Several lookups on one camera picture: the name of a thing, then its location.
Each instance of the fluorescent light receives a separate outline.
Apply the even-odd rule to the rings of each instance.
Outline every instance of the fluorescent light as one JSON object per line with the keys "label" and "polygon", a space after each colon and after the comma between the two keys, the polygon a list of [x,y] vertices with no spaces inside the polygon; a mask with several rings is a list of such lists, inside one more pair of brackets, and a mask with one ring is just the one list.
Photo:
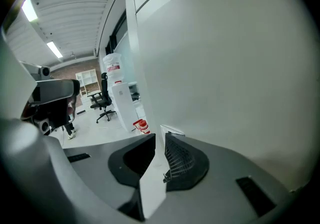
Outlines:
{"label": "fluorescent light", "polygon": [[58,50],[58,48],[55,46],[54,42],[48,42],[46,45],[55,54],[55,56],[57,56],[58,58],[63,57],[62,54],[60,53],[60,51]]}
{"label": "fluorescent light", "polygon": [[36,15],[36,12],[32,6],[31,0],[25,0],[22,5],[22,10],[28,19],[28,21],[32,22],[35,19],[38,19],[38,16]]}

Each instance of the white cabinet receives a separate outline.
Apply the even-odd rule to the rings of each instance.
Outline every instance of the white cabinet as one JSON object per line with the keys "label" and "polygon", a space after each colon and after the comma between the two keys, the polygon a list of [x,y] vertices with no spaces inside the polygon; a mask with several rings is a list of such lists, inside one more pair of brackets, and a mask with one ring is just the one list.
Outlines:
{"label": "white cabinet", "polygon": [[83,71],[75,74],[75,78],[80,82],[80,95],[86,96],[88,93],[88,86],[92,88],[92,84],[96,83],[96,88],[100,91],[100,85],[98,83],[97,73],[95,69]]}
{"label": "white cabinet", "polygon": [[133,123],[138,120],[136,108],[132,102],[129,85],[126,82],[114,84],[110,87],[113,95],[112,104],[122,127],[131,132],[135,129]]}

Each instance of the office chair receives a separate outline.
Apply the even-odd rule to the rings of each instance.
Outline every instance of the office chair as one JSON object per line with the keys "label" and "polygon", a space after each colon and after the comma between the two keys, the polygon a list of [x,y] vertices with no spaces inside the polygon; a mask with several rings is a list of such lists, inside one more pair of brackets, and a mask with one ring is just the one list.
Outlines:
{"label": "office chair", "polygon": [[[91,105],[90,108],[91,109],[95,109],[97,107],[99,107],[99,109],[101,110],[103,108],[103,113],[100,114],[100,117],[96,120],[96,123],[98,124],[98,120],[101,119],[102,117],[106,116],[108,118],[108,122],[110,121],[110,118],[108,116],[108,114],[112,114],[112,113],[116,113],[116,111],[112,111],[112,110],[108,110],[106,111],[106,108],[108,106],[111,105],[112,103],[112,100],[111,98],[109,97],[109,94],[108,94],[108,82],[107,82],[107,73],[102,73],[101,74],[101,85],[102,85],[102,95],[100,93],[95,93],[94,95],[91,95],[91,97],[93,98],[95,104]],[[100,97],[102,98],[102,100],[97,100],[95,95],[96,94],[99,94]]]}

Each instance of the ceiling beam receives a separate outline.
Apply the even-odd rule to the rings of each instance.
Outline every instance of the ceiling beam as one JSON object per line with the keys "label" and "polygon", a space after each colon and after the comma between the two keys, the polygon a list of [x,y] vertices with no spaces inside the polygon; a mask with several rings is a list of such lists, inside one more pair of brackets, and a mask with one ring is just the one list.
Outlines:
{"label": "ceiling beam", "polygon": [[[42,39],[42,41],[47,44],[49,43],[49,39],[45,36],[44,32],[41,30],[41,28],[39,27],[37,20],[33,20],[30,21],[30,24],[32,26],[32,28],[34,29],[34,31],[38,34],[38,36]],[[63,58],[57,58],[57,60],[62,63],[64,60]]]}
{"label": "ceiling beam", "polygon": [[79,63],[79,62],[86,62],[86,61],[94,60],[96,58],[97,58],[96,56],[88,56],[88,57],[82,57],[82,58],[76,58],[76,59],[68,60],[68,61],[65,61],[63,63],[51,66],[50,67],[50,71],[55,71],[57,69],[61,69],[63,67],[66,67],[66,66],[69,66],[69,65],[72,65],[72,64],[75,64],[75,63]]}

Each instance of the floor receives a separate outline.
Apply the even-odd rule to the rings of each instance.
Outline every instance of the floor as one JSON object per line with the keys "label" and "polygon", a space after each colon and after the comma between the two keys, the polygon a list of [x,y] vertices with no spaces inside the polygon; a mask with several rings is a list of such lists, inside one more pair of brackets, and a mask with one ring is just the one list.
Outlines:
{"label": "floor", "polygon": [[[134,106],[138,118],[146,119],[142,103],[137,101]],[[99,120],[99,123],[96,123],[96,119],[101,113],[102,110],[97,108],[77,115],[72,122],[76,130],[76,137],[73,139],[68,140],[67,131],[65,129],[63,131],[61,127],[52,132],[50,136],[56,137],[63,149],[68,149],[124,140],[140,134],[137,129],[127,132],[121,126],[115,113],[109,115],[110,121],[104,116]]]}

